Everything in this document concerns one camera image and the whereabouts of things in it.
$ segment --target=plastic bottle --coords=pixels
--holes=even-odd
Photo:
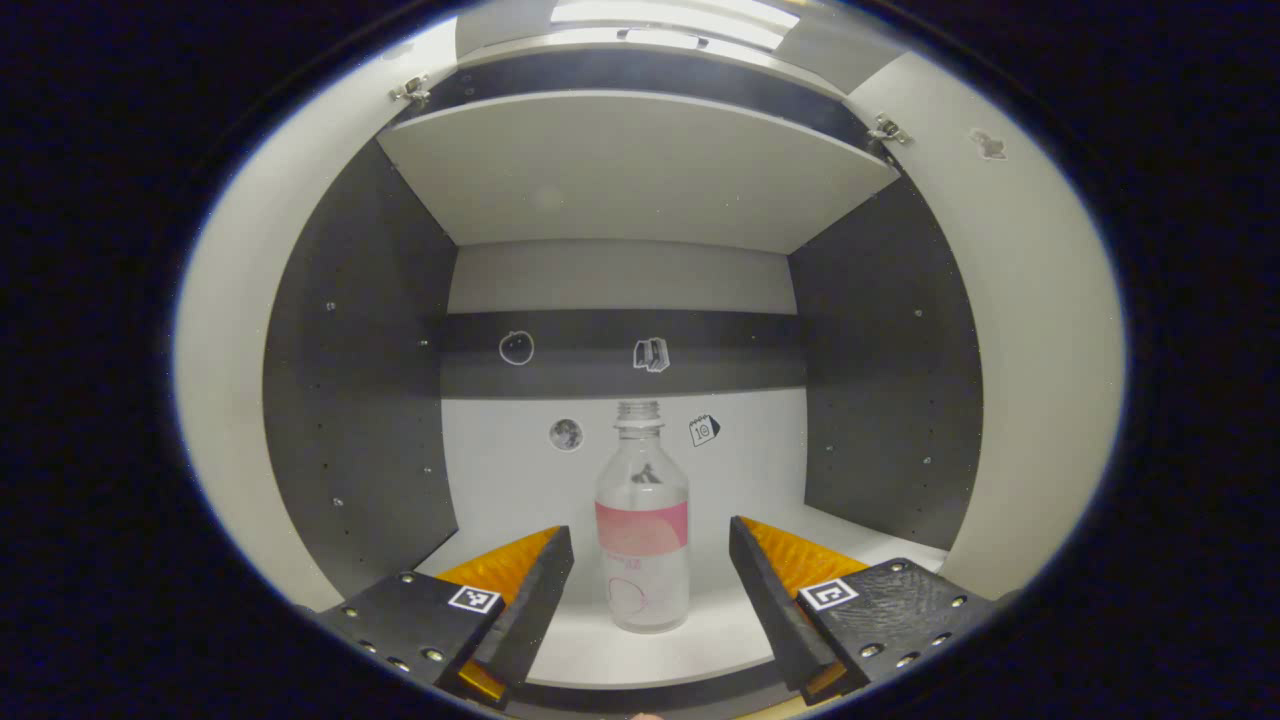
[[[689,478],[662,450],[658,402],[618,404],[618,451],[595,483],[595,527],[613,623],[634,633],[689,616]]]

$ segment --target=door hinge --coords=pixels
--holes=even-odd
[[[426,81],[430,76],[420,76],[410,78],[404,85],[394,87],[388,95],[390,95],[392,101],[396,100],[408,100],[411,102],[425,104],[426,99],[431,96],[431,91],[426,88]]]
[[[902,145],[911,142],[911,136],[884,113],[876,115],[876,129],[867,131],[867,135],[876,140],[896,140]]]

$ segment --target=white back wall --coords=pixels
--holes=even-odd
[[[1125,386],[1119,292],[1088,211],[998,108],[916,54],[849,95],[928,201],[964,277],[982,352],[982,455],[945,574],[988,597],[1025,584],[1078,523],[1110,457]],[[980,129],[1007,160],[987,160]]]
[[[458,249],[449,313],[736,310],[796,314],[785,255],[621,240],[548,240]]]
[[[367,60],[275,128],[205,222],[178,301],[174,398],[201,489],[259,573],[314,610],[342,596],[298,538],[268,456],[262,357],[271,306],[333,178],[404,108],[388,101],[388,90],[453,67],[453,26],[445,20],[408,37],[402,53]]]

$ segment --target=bottle neck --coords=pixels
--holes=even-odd
[[[658,433],[662,428],[618,428],[618,439],[628,445],[643,445],[659,442]]]

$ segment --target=shelf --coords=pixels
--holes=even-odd
[[[812,507],[778,509],[756,519],[870,565],[908,557],[937,571],[946,559],[946,551],[855,525]],[[440,573],[488,550],[472,547],[465,525],[417,570]],[[728,516],[724,518],[724,536],[727,542]],[[570,584],[575,587],[566,589],[566,598],[547,630],[529,673],[530,683],[584,689],[644,688],[713,678],[772,660],[764,630],[737,583],[727,552],[722,553],[722,566],[703,566],[698,574],[712,579],[733,574],[733,584],[722,583],[709,592],[695,592],[684,625],[662,634],[641,635],[613,625],[603,589],[595,602],[584,597],[590,593],[582,589],[599,585],[595,582],[599,566],[584,561],[582,556],[591,557],[591,553],[581,548],[593,544],[594,537],[575,533],[573,543],[580,556],[570,575]]]
[[[658,240],[785,255],[899,177],[790,120],[658,92],[481,100],[378,141],[460,246]]]

